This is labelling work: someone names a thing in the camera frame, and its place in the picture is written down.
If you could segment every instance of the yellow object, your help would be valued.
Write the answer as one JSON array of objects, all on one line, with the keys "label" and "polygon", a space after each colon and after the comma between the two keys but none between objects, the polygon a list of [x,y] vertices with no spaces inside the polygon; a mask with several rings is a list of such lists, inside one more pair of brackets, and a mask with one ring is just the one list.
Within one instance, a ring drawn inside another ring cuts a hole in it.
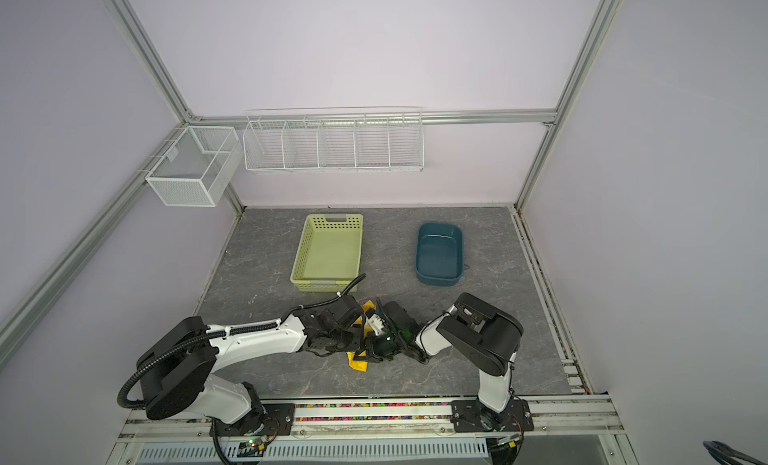
[{"label": "yellow object", "polygon": [[[366,311],[366,312],[367,312],[368,310],[370,310],[371,308],[372,308],[373,310],[375,310],[375,309],[376,309],[376,306],[375,306],[375,305],[373,304],[373,302],[372,302],[372,301],[370,301],[370,300],[368,300],[368,301],[367,301],[367,302],[366,302],[366,303],[365,303],[365,304],[362,306],[362,309],[363,309],[364,311]],[[357,321],[355,322],[355,324],[356,324],[356,325],[358,325],[358,324],[361,324],[361,323],[362,323],[362,317],[358,318],[358,319],[357,319]],[[364,327],[363,327],[363,330],[365,331],[365,335],[368,335],[370,332],[372,332],[372,331],[373,331],[373,329],[372,329],[371,327],[369,327],[368,325],[364,326]],[[353,370],[357,370],[357,371],[368,371],[368,362],[367,362],[367,361],[357,361],[357,360],[353,360],[352,358],[355,356],[355,354],[354,354],[354,353],[352,353],[351,351],[348,351],[348,352],[346,352],[346,355],[349,357],[349,360],[350,360],[350,366],[352,367],[352,369],[353,369]],[[360,354],[360,356],[361,356],[361,357],[364,357],[365,355],[366,355],[366,352],[362,352],[362,353]]]}]

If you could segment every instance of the white wall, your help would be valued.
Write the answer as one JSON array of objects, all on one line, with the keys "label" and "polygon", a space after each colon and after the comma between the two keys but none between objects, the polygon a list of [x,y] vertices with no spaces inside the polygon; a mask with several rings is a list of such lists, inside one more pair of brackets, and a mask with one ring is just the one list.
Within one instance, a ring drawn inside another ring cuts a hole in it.
[{"label": "white wall", "polygon": [[192,315],[232,220],[227,206],[171,208],[144,192],[0,373],[3,463],[107,460],[129,412],[120,387]]},{"label": "white wall", "polygon": [[254,174],[234,187],[247,206],[512,203],[542,143],[541,123],[424,127],[422,172]]},{"label": "white wall", "polygon": [[626,0],[524,215],[641,463],[768,460],[768,0]]},{"label": "white wall", "polygon": [[101,0],[0,0],[0,50],[2,320],[176,122]]},{"label": "white wall", "polygon": [[[0,320],[174,126],[100,0],[0,0]],[[232,220],[144,192],[0,371],[0,461],[104,463],[121,383],[193,311]]]},{"label": "white wall", "polygon": [[554,108],[599,0],[130,0],[189,106]]}]

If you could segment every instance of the white mesh basket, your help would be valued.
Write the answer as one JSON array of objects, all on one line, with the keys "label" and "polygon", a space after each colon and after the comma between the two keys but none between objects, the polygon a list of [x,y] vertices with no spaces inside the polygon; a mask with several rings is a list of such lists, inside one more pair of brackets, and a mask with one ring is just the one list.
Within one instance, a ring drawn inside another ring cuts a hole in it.
[{"label": "white mesh basket", "polygon": [[420,112],[290,119],[259,115],[249,119],[243,146],[245,166],[256,173],[424,168]]},{"label": "white mesh basket", "polygon": [[189,126],[147,175],[169,206],[215,207],[243,159],[232,127]]}]

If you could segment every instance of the basket handle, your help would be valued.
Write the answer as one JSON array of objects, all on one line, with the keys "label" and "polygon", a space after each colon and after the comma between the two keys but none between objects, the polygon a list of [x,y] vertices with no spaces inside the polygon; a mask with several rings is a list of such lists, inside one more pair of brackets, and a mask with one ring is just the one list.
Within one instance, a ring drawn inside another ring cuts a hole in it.
[{"label": "basket handle", "polygon": [[326,221],[346,221],[346,213],[326,213],[323,218]]}]

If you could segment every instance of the robotic arm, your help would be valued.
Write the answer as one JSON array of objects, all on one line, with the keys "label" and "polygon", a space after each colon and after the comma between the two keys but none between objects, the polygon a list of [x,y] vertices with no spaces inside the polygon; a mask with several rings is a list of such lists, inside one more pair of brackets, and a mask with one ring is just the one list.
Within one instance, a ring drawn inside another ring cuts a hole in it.
[{"label": "robotic arm", "polygon": [[[363,323],[354,325],[359,318]],[[363,325],[373,333],[364,335]],[[196,412],[226,423],[227,435],[251,435],[264,427],[266,419],[256,390],[212,372],[250,358],[298,351],[320,356],[351,351],[358,361],[391,360],[402,353],[425,364],[453,345],[479,369],[477,431],[507,430],[512,402],[521,402],[511,401],[510,374],[522,333],[522,325],[511,315],[468,293],[425,325],[396,302],[379,304],[366,313],[346,293],[317,306],[295,307],[280,319],[252,324],[206,326],[200,317],[189,317],[139,358],[137,372],[123,385],[118,403],[144,408],[151,420]],[[139,381],[144,399],[131,401],[128,392]]]}]

